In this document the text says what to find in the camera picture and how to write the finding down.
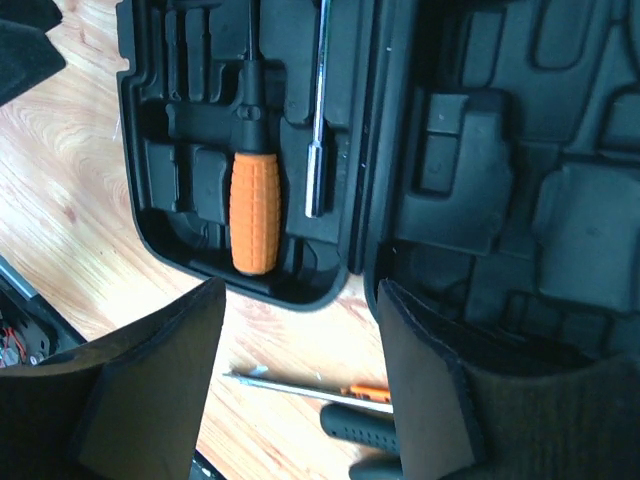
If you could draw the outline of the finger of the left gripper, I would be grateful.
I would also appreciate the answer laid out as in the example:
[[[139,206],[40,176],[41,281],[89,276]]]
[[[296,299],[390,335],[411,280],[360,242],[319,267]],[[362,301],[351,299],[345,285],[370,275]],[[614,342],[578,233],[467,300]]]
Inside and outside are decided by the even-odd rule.
[[[65,68],[63,56],[46,35],[61,21],[53,1],[1,2],[1,105]]]

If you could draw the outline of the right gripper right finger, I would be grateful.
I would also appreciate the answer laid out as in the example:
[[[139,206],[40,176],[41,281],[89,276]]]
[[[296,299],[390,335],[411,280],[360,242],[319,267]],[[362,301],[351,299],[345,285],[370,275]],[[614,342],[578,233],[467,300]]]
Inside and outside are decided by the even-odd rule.
[[[451,320],[393,281],[378,325],[408,479],[635,479],[639,359]]]

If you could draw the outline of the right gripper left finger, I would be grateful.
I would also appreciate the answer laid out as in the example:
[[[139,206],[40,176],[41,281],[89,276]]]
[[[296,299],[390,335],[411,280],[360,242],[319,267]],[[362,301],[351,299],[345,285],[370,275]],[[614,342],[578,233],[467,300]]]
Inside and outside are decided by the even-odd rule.
[[[5,479],[185,479],[226,293],[209,279],[129,325],[1,372]]]

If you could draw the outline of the orange-handled screwdriver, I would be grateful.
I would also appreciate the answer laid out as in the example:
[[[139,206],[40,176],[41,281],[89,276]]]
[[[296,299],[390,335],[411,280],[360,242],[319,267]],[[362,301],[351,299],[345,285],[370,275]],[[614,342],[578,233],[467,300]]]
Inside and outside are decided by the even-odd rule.
[[[263,275],[276,265],[281,190],[277,155],[270,144],[269,115],[259,52],[260,3],[248,3],[247,52],[242,103],[230,185],[230,240],[234,267]]]

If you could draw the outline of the black plastic tool case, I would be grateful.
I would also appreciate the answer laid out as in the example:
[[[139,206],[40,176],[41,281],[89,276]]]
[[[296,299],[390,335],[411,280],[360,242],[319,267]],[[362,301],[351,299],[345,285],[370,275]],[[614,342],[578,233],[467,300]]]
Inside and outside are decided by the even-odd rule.
[[[639,5],[334,1],[323,209],[305,214],[316,1],[123,1],[122,131],[145,247],[298,311],[361,275],[492,332],[639,350]],[[275,268],[232,263],[250,51],[282,188]]]

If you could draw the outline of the black-handled screwdriver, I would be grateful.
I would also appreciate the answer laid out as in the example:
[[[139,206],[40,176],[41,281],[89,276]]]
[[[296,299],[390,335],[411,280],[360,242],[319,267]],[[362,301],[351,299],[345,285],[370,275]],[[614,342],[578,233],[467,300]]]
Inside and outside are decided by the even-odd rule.
[[[321,0],[318,22],[312,139],[308,146],[305,215],[322,215],[324,186],[324,110],[331,0]]]

